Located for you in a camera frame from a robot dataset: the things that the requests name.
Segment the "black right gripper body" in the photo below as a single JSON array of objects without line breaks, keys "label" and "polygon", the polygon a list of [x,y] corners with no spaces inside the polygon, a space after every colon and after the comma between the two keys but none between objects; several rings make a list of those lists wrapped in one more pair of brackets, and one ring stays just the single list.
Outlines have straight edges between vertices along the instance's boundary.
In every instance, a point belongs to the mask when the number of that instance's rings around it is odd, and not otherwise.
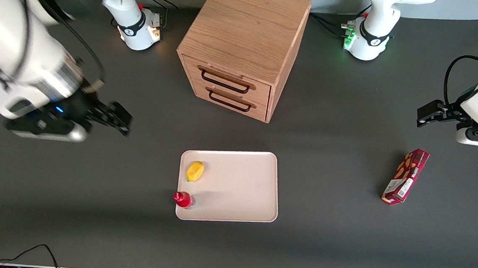
[{"label": "black right gripper body", "polygon": [[68,99],[50,103],[50,109],[55,115],[70,120],[88,131],[93,127],[92,122],[107,126],[104,108],[105,104],[99,101],[96,92],[77,91]]}]

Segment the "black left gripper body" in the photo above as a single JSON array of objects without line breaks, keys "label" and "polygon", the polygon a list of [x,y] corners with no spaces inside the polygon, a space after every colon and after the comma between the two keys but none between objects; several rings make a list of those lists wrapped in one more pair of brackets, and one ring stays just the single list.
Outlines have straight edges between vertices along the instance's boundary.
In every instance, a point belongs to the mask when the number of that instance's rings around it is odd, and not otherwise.
[{"label": "black left gripper body", "polygon": [[465,100],[456,100],[455,102],[451,103],[450,101],[446,100],[446,105],[445,105],[446,117],[444,118],[444,122],[456,121],[462,126],[471,127],[474,124],[474,121],[469,116],[469,114],[466,113],[464,109],[461,107],[462,103],[464,102]]}]

